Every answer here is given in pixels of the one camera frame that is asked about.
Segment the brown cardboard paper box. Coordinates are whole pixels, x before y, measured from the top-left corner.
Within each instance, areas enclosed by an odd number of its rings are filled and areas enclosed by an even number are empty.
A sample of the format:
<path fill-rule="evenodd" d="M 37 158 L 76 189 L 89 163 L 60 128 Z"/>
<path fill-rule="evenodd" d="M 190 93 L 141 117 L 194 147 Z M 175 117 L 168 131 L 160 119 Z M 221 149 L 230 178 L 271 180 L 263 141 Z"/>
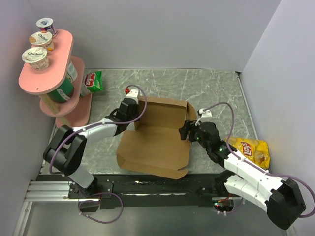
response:
<path fill-rule="evenodd" d="M 121 169 L 170 179 L 181 179 L 189 171 L 191 142 L 181 140 L 179 128 L 196 120 L 196 111 L 187 101 L 139 97 L 144 115 L 135 130 L 123 132 L 116 151 Z"/>

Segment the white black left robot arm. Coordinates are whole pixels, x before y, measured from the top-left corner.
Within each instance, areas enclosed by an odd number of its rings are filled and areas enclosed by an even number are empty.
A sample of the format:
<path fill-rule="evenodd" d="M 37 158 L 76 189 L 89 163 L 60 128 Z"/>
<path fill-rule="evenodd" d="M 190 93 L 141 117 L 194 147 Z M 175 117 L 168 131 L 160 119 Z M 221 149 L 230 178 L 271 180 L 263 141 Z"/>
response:
<path fill-rule="evenodd" d="M 138 99 L 124 98 L 120 106 L 99 122 L 82 127 L 61 126 L 43 153 L 50 168 L 57 169 L 65 177 L 79 185 L 87 198 L 98 191 L 97 178 L 81 165 L 87 143 L 124 132 L 130 123 L 139 118 Z"/>

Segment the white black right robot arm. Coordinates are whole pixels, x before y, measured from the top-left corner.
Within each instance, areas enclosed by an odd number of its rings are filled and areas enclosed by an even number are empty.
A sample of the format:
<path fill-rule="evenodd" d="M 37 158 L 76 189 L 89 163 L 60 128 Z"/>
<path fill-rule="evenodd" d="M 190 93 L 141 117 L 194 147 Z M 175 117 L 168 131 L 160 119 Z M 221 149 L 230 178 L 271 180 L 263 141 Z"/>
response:
<path fill-rule="evenodd" d="M 215 184 L 219 195 L 235 194 L 257 205 L 282 230 L 287 230 L 306 210 L 300 188 L 293 179 L 271 176 L 248 161 L 221 139 L 214 123 L 186 120 L 179 133 L 181 140 L 198 142 L 213 162 L 225 168 L 221 180 Z"/>

